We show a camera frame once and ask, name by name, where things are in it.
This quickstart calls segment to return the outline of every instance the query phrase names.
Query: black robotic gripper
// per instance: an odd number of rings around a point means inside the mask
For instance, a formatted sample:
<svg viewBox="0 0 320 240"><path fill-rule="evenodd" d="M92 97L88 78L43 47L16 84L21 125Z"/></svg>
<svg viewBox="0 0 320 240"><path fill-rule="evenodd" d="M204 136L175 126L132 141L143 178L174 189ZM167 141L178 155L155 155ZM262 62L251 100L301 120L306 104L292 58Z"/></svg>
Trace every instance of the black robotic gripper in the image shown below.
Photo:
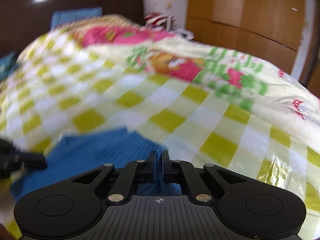
<svg viewBox="0 0 320 240"><path fill-rule="evenodd" d="M14 208L22 240L300 239L306 208L295 194L213 164L203 169L162 153L165 183L182 195L137 195L156 162L94 170L23 196Z"/></svg>

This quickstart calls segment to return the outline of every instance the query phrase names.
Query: brown headboard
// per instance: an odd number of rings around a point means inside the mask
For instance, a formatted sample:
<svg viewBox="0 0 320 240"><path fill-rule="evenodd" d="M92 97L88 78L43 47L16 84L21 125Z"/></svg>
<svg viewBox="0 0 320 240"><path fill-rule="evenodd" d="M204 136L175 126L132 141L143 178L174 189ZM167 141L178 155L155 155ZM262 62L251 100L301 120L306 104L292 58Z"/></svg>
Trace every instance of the brown headboard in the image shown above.
<svg viewBox="0 0 320 240"><path fill-rule="evenodd" d="M20 53L36 37L50 30L55 11L102 7L102 14L120 14L143 25L142 0L0 0L0 57Z"/></svg>

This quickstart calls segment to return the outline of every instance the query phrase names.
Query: pillow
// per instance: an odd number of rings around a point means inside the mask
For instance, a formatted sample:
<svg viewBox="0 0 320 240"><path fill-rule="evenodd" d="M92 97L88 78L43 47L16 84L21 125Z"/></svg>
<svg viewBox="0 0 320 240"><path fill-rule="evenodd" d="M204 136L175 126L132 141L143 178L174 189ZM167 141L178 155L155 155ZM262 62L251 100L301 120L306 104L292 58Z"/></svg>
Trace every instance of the pillow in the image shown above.
<svg viewBox="0 0 320 240"><path fill-rule="evenodd" d="M68 11L56 11L51 18L51 29L62 25L64 23L70 23L78 20L88 19L102 15L102 8L87 8Z"/></svg>

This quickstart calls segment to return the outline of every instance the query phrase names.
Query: yellow-green checkered pattern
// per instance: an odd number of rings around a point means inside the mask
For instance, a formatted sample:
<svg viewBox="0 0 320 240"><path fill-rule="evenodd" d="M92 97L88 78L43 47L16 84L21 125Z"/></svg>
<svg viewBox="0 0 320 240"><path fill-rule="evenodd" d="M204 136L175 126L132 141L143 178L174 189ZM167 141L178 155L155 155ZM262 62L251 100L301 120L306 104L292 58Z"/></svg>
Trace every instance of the yellow-green checkered pattern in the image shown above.
<svg viewBox="0 0 320 240"><path fill-rule="evenodd" d="M58 31L40 37L21 57L22 68L0 97L0 133L22 149L43 151L64 131L126 125L166 145L171 158L196 167L216 163L294 192L308 209L300 236L314 235L320 157L280 129L189 83L114 64ZM18 236L12 217L6 226Z"/></svg>

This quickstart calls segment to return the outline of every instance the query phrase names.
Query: teal cloth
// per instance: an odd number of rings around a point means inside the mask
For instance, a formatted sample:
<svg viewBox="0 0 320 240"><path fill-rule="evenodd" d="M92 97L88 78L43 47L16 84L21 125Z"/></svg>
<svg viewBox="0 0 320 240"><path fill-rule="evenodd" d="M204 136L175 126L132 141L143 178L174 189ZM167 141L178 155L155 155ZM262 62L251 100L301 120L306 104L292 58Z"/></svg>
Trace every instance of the teal cloth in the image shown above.
<svg viewBox="0 0 320 240"><path fill-rule="evenodd" d="M0 58L0 81L6 79L11 73L19 68L16 63L15 52Z"/></svg>

